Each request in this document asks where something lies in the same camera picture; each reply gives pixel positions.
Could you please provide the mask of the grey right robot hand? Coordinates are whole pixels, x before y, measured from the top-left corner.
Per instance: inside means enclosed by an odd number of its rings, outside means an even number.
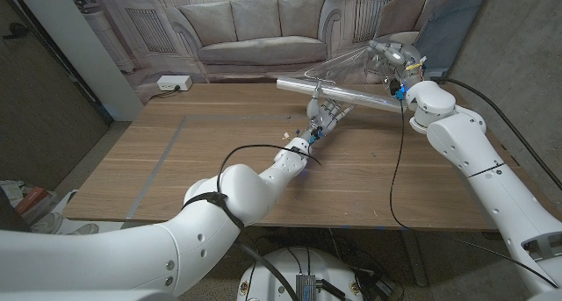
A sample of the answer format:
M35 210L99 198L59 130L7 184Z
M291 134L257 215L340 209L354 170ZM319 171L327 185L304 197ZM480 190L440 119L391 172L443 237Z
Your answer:
M412 45L396 42L369 42L371 63L368 68L383 76L383 82L392 96L401 89L408 91L423 81L424 57Z

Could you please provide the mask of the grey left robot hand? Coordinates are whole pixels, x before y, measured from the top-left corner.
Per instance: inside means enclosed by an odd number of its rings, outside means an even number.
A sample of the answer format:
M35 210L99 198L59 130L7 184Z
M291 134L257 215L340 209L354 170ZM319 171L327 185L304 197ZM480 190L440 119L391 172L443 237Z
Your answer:
M304 133L300 135L305 140L319 140L327 135L335 128L339 120L355 108L355 105L351 104L338 113L342 108L341 103L336 100L326 99L323 104L319 104L321 94L322 85L321 82L317 82L311 100L306 107L309 124Z

